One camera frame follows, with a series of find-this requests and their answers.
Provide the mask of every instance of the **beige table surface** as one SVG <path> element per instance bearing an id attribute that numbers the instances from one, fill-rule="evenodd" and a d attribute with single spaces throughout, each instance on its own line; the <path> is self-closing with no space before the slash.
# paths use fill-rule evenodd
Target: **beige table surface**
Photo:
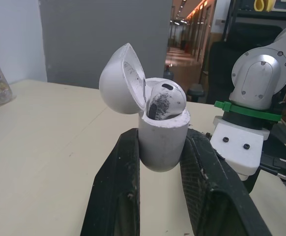
<path id="1" fill-rule="evenodd" d="M 79 236 L 93 179 L 121 133 L 138 126 L 96 89 L 21 81 L 0 107 L 0 236 Z M 222 111 L 188 103 L 192 128 L 213 132 Z M 286 187 L 261 172 L 251 197 L 274 236 L 286 236 Z M 141 235 L 193 235 L 180 169 L 141 164 Z"/>

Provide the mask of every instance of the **yellow object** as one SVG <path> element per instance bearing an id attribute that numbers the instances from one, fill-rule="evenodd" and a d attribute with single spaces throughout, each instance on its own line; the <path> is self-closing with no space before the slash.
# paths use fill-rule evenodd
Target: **yellow object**
<path id="1" fill-rule="evenodd" d="M 255 11 L 271 11 L 275 0 L 255 0 Z"/>
<path id="2" fill-rule="evenodd" d="M 264 1 L 263 0 L 255 0 L 255 11 L 263 11 L 264 9 Z"/>
<path id="3" fill-rule="evenodd" d="M 271 11 L 274 6 L 275 0 L 264 0 L 264 10 Z"/>

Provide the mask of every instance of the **open case lid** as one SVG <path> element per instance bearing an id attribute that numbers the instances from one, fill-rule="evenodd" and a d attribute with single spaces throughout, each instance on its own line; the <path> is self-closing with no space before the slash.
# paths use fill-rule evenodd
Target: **open case lid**
<path id="1" fill-rule="evenodd" d="M 145 109 L 145 74 L 129 43 L 110 58 L 100 76 L 99 90 L 104 102 L 116 112 L 135 114 Z"/>

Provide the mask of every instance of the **wireless earbud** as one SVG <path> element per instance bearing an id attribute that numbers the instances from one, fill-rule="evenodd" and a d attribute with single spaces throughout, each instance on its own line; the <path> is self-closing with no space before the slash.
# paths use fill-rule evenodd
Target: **wireless earbud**
<path id="1" fill-rule="evenodd" d="M 181 114 L 186 105 L 183 89 L 173 81 L 162 81 L 152 88 L 147 116 L 154 120 L 168 119 Z"/>

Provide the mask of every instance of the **earbud case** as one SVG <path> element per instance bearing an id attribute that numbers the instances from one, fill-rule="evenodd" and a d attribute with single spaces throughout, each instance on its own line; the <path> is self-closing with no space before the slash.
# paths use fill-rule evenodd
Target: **earbud case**
<path id="1" fill-rule="evenodd" d="M 118 113 L 139 114 L 140 159 L 157 172 L 168 171 L 178 164 L 190 122 L 187 109 L 171 119 L 147 117 L 152 88 L 165 80 L 145 79 L 139 58 L 129 43 L 112 55 L 99 80 L 99 90 L 107 106 Z"/>

